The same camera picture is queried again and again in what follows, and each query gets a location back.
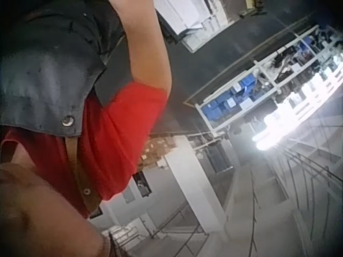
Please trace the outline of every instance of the stairs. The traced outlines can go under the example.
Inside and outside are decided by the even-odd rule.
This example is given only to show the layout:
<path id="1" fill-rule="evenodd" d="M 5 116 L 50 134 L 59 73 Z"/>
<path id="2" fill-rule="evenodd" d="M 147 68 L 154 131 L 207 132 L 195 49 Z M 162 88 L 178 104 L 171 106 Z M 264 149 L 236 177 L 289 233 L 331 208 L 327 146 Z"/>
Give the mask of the stairs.
<path id="1" fill-rule="evenodd" d="M 294 205 L 284 195 L 274 173 L 263 160 L 252 160 L 237 170 L 226 230 L 229 243 L 223 244 L 219 257 L 248 257 L 255 206 L 255 251 L 251 256 L 303 256 L 299 232 L 293 218 Z"/>

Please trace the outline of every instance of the person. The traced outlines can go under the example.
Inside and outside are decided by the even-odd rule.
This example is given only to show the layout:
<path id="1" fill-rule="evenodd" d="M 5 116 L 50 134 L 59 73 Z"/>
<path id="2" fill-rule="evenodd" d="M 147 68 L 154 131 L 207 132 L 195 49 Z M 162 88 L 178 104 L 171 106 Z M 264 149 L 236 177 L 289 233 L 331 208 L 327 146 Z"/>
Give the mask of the person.
<path id="1" fill-rule="evenodd" d="M 136 172 L 172 75 L 153 0 L 95 2 L 50 1 L 2 42 L 1 256 L 116 256 L 85 218 Z M 133 82 L 102 107 L 116 15 Z"/>

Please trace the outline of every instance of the bright light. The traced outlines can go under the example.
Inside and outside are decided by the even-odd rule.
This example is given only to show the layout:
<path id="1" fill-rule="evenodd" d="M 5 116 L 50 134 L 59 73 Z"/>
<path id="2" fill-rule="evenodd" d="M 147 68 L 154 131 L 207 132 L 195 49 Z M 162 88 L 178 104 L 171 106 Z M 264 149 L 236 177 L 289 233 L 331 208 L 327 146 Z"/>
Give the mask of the bright light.
<path id="1" fill-rule="evenodd" d="M 303 92 L 307 96 L 302 104 L 305 108 L 300 113 L 296 114 L 295 109 L 292 109 L 289 102 L 284 102 L 278 106 L 278 109 L 270 115 L 265 117 L 267 128 L 253 137 L 256 142 L 256 147 L 259 150 L 268 150 L 281 141 L 283 137 L 288 135 L 291 131 L 296 129 L 301 123 L 307 120 L 315 111 L 317 111 L 326 100 L 336 91 L 340 86 L 338 81 L 343 78 L 343 74 L 337 79 L 336 74 L 343 69 L 343 64 L 340 65 L 334 73 L 331 72 L 329 79 L 323 82 L 320 75 L 317 73 L 311 82 L 316 86 L 316 91 L 312 92 L 310 86 L 305 84 Z M 331 82 L 333 90 L 328 92 L 327 85 Z"/>

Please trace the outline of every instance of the metal rivet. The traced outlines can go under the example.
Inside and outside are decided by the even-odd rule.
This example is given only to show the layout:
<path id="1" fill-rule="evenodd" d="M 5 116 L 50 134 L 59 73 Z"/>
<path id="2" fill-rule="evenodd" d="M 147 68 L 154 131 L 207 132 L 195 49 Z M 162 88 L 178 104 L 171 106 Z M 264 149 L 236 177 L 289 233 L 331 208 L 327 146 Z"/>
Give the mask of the metal rivet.
<path id="1" fill-rule="evenodd" d="M 91 190 L 89 188 L 84 189 L 84 195 L 90 195 Z"/>
<path id="2" fill-rule="evenodd" d="M 62 120 L 62 125 L 65 126 L 65 127 L 70 127 L 74 124 L 74 117 L 73 116 L 65 116 L 64 119 Z"/>

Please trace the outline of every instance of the brown strap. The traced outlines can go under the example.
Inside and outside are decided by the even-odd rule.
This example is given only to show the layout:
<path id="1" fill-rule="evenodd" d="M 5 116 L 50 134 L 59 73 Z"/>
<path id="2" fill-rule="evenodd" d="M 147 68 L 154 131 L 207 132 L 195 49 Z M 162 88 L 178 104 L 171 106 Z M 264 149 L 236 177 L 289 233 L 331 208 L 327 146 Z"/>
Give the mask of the brown strap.
<path id="1" fill-rule="evenodd" d="M 74 178 L 79 188 L 79 192 L 89 213 L 92 213 L 99 207 L 101 198 L 98 195 L 97 191 L 93 188 L 87 174 L 85 173 L 85 170 L 81 166 L 81 163 L 78 162 L 78 138 L 65 138 L 65 146 L 68 154 L 70 168 L 73 172 Z"/>

